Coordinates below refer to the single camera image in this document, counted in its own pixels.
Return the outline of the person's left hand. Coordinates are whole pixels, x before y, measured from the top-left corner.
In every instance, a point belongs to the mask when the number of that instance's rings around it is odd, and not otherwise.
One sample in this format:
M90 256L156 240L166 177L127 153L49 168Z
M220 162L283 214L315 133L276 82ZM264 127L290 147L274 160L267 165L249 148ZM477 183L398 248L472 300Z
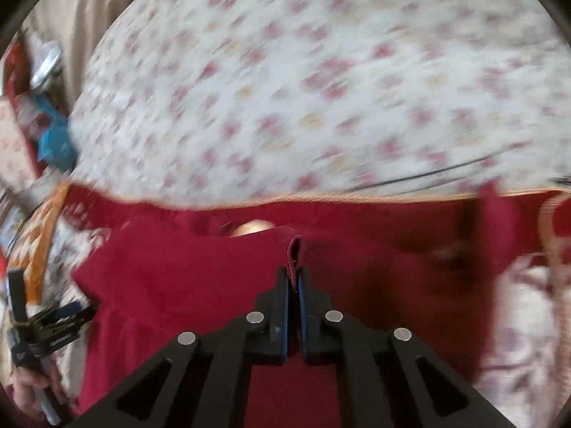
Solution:
M46 358L42 363L45 364L47 377L24 367L15 367L12 371L12 399L15 406L34 421L45 421L41 402L35 393L36 388L50 387L60 403L67 402L55 361Z

